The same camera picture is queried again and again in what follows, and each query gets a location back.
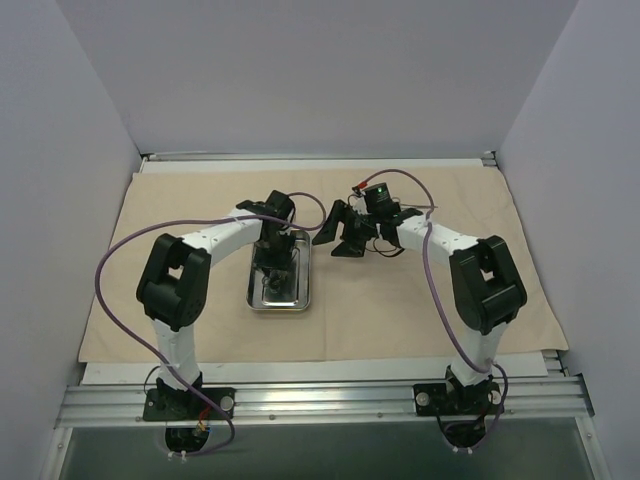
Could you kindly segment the steel instrument tray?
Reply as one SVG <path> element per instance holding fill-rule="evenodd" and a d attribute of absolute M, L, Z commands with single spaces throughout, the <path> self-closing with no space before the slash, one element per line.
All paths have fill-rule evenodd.
<path fill-rule="evenodd" d="M 262 268 L 253 264 L 255 245 L 251 256 L 246 300 L 256 311 L 303 311 L 311 298 L 311 239 L 307 232 L 292 230 L 295 242 L 293 258 L 288 267 L 288 280 L 280 292 L 272 293 L 262 285 Z"/>

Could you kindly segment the beige cloth wrap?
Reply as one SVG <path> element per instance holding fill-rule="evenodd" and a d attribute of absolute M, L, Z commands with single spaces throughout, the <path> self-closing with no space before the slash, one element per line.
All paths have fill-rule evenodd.
<path fill-rule="evenodd" d="M 297 194 L 297 222 L 317 224 L 323 209 L 346 197 L 363 170 L 229 173 L 142 173 L 133 178 L 116 226 L 122 247 L 102 274 L 103 303 L 94 304 L 82 341 L 83 362 L 145 363 L 155 340 L 135 291 L 155 241 L 149 226 L 181 235 L 201 219 L 227 215 L 244 200 L 278 190 Z M 431 167 L 386 174 L 391 194 L 406 204 L 434 202 L 435 220 L 458 232 L 503 238 L 528 294 L 527 304 L 501 339 L 501 353 L 566 349 L 561 325 L 541 286 L 519 217 L 502 174 L 487 167 Z M 297 362 L 449 356 L 454 349 L 436 312 L 419 254 L 369 253 L 334 258 L 331 246 L 312 252 L 311 301 L 301 312 L 252 310 L 246 301 L 251 251 L 216 265 L 206 307 L 196 321 L 202 363 Z M 464 332 L 446 267 L 434 265 L 438 296 L 457 335 Z"/>

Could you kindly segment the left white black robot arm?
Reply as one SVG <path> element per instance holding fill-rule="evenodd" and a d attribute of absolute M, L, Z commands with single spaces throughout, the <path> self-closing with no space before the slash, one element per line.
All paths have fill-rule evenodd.
<path fill-rule="evenodd" d="M 262 272 L 266 288 L 279 294 L 293 281 L 296 239 L 282 222 L 294 217 L 294 201 L 274 190 L 265 201 L 237 204 L 222 224 L 156 239 L 136 298 L 151 318 L 158 349 L 167 360 L 157 387 L 167 393 L 166 408 L 177 418 L 194 417 L 202 405 L 196 389 L 202 374 L 196 362 L 194 323 L 205 307 L 211 268 L 252 244 L 252 266 Z"/>

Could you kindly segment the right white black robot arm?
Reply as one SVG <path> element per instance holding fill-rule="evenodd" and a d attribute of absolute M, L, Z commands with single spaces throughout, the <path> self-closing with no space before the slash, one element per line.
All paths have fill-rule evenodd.
<path fill-rule="evenodd" d="M 333 257 L 361 258 L 369 242 L 382 239 L 403 251 L 422 255 L 423 267 L 436 310 L 456 357 L 449 371 L 455 379 L 444 388 L 444 400 L 455 412 L 469 411 L 480 400 L 477 385 L 489 379 L 501 337 L 527 302 L 527 293 L 506 241 L 492 235 L 477 238 L 430 219 L 432 209 L 403 207 L 392 199 L 386 184 L 369 186 L 351 205 L 336 200 L 312 240 L 315 246 L 336 238 Z M 465 325 L 458 340 L 446 318 L 430 265 L 447 267 L 454 305 Z"/>

